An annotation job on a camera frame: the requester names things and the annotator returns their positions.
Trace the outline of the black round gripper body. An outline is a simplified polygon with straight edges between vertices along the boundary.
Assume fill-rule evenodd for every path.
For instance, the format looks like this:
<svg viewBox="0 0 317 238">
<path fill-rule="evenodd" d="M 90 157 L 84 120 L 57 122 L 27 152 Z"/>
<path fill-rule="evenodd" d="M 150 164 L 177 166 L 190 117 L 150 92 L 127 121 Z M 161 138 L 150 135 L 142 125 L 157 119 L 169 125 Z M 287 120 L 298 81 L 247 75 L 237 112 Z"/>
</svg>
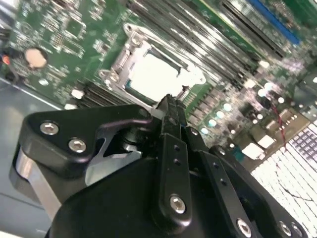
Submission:
<svg viewBox="0 0 317 238">
<path fill-rule="evenodd" d="M 168 238 L 152 219 L 157 162 L 141 159 L 87 187 L 57 212 L 52 238 Z M 181 238 L 228 238 L 208 182 L 190 174 L 193 219 Z"/>
</svg>

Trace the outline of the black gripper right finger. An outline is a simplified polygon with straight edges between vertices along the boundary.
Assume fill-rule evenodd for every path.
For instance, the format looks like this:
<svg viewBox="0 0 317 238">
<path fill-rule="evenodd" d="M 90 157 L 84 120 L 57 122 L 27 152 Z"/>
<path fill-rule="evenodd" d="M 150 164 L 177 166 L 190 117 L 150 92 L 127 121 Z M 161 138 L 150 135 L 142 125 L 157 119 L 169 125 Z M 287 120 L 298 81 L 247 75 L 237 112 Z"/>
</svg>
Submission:
<svg viewBox="0 0 317 238">
<path fill-rule="evenodd" d="M 224 148 L 208 148 L 176 101 L 178 238 L 305 238 L 303 226 Z"/>
</svg>

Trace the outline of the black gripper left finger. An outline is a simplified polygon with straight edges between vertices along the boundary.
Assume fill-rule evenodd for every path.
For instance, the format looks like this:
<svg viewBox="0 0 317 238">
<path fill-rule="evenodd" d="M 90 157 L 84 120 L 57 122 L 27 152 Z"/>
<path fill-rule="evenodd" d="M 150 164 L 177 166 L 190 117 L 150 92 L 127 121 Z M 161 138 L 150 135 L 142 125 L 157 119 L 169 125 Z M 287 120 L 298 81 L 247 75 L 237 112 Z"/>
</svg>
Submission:
<svg viewBox="0 0 317 238">
<path fill-rule="evenodd" d="M 176 100 L 165 96 L 160 116 L 139 105 L 34 113 L 21 127 L 15 171 L 54 220 L 67 199 L 141 159 L 157 162 L 151 215 L 177 231 Z"/>
</svg>

